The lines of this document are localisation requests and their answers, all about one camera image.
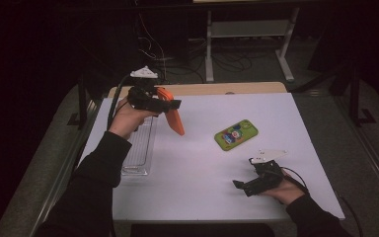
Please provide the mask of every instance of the green phone case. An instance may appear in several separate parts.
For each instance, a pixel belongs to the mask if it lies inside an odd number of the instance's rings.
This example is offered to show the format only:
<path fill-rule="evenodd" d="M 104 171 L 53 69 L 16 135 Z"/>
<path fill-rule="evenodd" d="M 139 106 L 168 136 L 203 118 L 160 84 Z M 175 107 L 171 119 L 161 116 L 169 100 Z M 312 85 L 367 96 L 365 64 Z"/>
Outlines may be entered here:
<path fill-rule="evenodd" d="M 258 135 L 258 129 L 247 119 L 243 119 L 226 129 L 217 132 L 214 140 L 224 151 L 231 150 Z"/>

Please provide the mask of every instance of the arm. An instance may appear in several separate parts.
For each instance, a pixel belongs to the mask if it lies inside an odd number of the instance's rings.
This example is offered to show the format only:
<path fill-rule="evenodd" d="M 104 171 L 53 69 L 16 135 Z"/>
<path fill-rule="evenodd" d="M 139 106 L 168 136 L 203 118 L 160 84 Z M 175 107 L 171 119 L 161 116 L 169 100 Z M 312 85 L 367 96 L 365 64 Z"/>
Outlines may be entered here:
<path fill-rule="evenodd" d="M 156 115 L 135 110 L 125 100 L 117 107 L 121 109 L 109 131 L 75 171 L 36 236 L 109 236 L 113 188 L 119 184 L 122 162 L 131 147 L 126 139 L 144 118 Z"/>
<path fill-rule="evenodd" d="M 283 179 L 272 190 L 263 192 L 287 205 L 287 213 L 297 226 L 298 237 L 351 237 L 338 218 L 322 210 L 309 194 Z"/>

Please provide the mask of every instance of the cell phone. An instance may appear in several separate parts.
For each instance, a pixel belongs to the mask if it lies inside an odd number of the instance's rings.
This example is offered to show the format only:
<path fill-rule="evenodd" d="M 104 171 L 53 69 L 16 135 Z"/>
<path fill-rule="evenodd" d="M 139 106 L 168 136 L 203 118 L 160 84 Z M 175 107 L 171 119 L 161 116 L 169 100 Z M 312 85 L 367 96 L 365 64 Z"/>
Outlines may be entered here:
<path fill-rule="evenodd" d="M 243 119 L 214 135 L 215 141 L 224 151 L 229 151 L 259 134 L 258 129 L 247 119 Z"/>
<path fill-rule="evenodd" d="M 165 88 L 159 87 L 157 89 L 158 98 L 164 101 L 172 101 L 174 100 L 174 96 L 167 91 Z M 169 127 L 174 130 L 179 135 L 184 135 L 184 126 L 181 122 L 180 114 L 177 110 L 170 109 L 167 113 L 165 113 L 166 120 L 168 121 Z"/>

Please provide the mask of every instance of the black sleeve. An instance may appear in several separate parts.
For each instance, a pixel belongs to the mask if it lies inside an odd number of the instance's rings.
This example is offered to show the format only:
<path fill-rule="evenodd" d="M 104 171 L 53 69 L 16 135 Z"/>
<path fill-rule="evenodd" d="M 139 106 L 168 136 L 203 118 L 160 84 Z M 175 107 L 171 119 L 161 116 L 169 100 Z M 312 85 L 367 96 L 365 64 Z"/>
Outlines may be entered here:
<path fill-rule="evenodd" d="M 113 188 L 131 144 L 105 132 L 98 147 L 75 171 L 65 193 L 36 236 L 109 236 Z"/>
<path fill-rule="evenodd" d="M 351 237 L 338 218 L 322 210 L 308 195 L 292 202 L 286 210 L 297 225 L 298 237 Z"/>

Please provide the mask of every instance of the white tabletop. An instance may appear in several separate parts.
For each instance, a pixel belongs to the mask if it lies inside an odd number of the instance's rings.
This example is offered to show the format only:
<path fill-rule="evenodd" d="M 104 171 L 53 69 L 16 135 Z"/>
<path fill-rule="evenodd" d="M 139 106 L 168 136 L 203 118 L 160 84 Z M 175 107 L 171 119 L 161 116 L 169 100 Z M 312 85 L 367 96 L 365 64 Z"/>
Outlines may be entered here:
<path fill-rule="evenodd" d="M 148 176 L 123 176 L 114 189 L 114 219 L 135 222 L 267 222 L 288 219 L 271 197 L 246 197 L 232 180 L 257 177 L 248 159 L 260 149 L 286 150 L 276 162 L 299 173 L 312 198 L 344 218 L 291 94 L 180 96 L 186 134 L 179 136 L 164 115 L 157 119 Z M 107 127 L 112 99 L 104 99 L 83 157 L 93 151 Z M 260 134 L 223 151 L 214 134 L 242 119 Z"/>

